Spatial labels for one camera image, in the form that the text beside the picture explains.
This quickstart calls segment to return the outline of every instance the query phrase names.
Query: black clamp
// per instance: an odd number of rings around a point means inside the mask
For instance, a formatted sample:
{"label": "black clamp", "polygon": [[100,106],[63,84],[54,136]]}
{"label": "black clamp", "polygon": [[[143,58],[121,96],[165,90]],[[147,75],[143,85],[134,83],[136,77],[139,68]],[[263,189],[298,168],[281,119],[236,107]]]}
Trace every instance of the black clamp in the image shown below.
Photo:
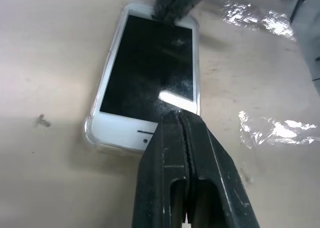
{"label": "black clamp", "polygon": [[259,228],[231,157],[200,116],[162,118],[138,170],[132,228]]}

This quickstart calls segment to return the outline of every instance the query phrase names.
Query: white smartphone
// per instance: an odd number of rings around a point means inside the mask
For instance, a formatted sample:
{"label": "white smartphone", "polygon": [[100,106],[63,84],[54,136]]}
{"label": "white smartphone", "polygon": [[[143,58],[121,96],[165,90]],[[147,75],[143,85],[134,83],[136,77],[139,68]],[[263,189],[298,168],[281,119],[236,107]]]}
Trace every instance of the white smartphone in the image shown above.
{"label": "white smartphone", "polygon": [[121,14],[85,122],[93,144],[142,152],[169,111],[200,114],[198,24],[191,16],[163,24],[152,12],[128,4]]}

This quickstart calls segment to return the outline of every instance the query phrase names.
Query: cracked screen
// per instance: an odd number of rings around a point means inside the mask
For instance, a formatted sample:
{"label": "cracked screen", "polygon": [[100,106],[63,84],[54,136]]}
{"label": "cracked screen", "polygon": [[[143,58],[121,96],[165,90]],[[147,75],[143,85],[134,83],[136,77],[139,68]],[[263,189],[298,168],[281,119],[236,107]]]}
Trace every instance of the cracked screen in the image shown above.
{"label": "cracked screen", "polygon": [[189,28],[129,15],[100,112],[158,123],[194,110],[192,38]]}

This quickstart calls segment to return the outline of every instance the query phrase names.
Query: clear plastic sheet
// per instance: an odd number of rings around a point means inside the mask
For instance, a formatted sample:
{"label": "clear plastic sheet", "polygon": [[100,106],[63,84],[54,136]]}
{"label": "clear plastic sheet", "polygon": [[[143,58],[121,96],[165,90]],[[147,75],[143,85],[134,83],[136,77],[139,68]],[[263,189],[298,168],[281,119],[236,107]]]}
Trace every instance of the clear plastic sheet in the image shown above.
{"label": "clear plastic sheet", "polygon": [[294,120],[276,120],[270,117],[255,118],[240,111],[240,139],[250,149],[270,145],[308,145],[320,142],[320,127]]}
{"label": "clear plastic sheet", "polygon": [[206,0],[202,9],[223,21],[254,31],[266,31],[295,41],[294,32],[284,13],[266,10],[244,1]]}

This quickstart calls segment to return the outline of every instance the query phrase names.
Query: phone bezel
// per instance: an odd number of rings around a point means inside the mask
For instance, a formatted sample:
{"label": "phone bezel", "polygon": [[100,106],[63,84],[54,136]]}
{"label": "phone bezel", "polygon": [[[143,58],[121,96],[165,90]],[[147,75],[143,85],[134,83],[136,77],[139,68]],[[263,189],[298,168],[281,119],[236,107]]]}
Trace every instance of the phone bezel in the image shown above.
{"label": "phone bezel", "polygon": [[[112,68],[120,46],[122,34],[126,27],[129,15],[152,20],[153,8],[142,4],[128,4],[123,9],[120,20],[105,63],[103,76],[97,92],[97,96],[91,112],[91,135],[100,144],[114,147],[144,151],[154,133],[158,123],[125,117],[121,115],[100,112],[102,100],[109,82]],[[191,17],[186,16],[179,21],[177,26],[192,30],[192,54],[193,54],[193,106],[191,112],[200,114],[199,74],[198,74],[198,24]]]}

